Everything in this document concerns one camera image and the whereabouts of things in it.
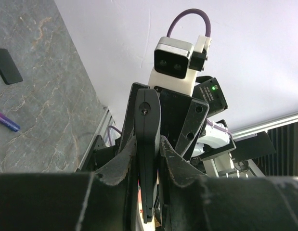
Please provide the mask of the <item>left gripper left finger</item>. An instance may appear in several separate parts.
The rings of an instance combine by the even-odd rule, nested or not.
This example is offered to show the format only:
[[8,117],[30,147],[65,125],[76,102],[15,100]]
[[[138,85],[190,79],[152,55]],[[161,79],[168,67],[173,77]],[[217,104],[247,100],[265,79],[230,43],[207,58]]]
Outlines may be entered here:
[[136,140],[94,172],[0,174],[0,231],[134,231]]

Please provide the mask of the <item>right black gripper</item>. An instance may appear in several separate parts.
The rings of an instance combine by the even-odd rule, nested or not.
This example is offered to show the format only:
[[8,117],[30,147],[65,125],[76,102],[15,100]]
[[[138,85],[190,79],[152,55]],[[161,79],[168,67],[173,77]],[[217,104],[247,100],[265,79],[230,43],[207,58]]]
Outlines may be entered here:
[[[134,110],[139,89],[149,86],[133,83],[130,89],[124,124],[120,137],[120,153],[134,133]],[[190,161],[199,132],[205,123],[209,104],[204,100],[154,87],[159,93],[161,104],[161,135],[165,136],[175,152],[184,160]]]

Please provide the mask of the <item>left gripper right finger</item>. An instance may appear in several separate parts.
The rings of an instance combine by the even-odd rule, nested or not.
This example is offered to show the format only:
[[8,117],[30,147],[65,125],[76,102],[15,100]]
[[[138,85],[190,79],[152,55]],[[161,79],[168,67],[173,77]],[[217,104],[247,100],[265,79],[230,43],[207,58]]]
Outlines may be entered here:
[[298,177],[208,177],[166,137],[159,150],[164,230],[298,231]]

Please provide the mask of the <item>black battery cover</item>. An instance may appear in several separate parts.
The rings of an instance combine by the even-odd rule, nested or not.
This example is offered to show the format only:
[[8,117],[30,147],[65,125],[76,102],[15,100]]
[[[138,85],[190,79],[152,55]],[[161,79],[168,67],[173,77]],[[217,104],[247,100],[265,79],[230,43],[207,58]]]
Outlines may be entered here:
[[4,48],[0,48],[0,76],[6,85],[16,84],[23,81],[9,51]]

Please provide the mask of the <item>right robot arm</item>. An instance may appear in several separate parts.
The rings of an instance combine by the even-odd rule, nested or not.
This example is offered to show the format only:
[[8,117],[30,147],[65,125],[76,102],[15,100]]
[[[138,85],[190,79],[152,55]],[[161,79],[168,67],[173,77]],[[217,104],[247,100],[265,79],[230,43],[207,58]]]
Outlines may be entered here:
[[[161,121],[160,131],[168,138],[171,145],[175,146],[179,143],[177,139],[180,137],[181,129],[187,124],[185,118],[191,97],[173,91],[170,94],[169,102],[161,106],[165,116]],[[267,176],[270,166],[269,156],[275,154],[276,150],[268,137],[261,139],[260,143],[257,143],[256,139],[262,133],[277,128],[281,123],[281,120],[277,119],[232,134],[224,120],[219,122],[207,120],[197,134],[199,139],[191,141],[186,157],[201,157],[206,161],[237,151],[240,156],[246,154],[245,160],[248,161],[251,173],[255,176]]]

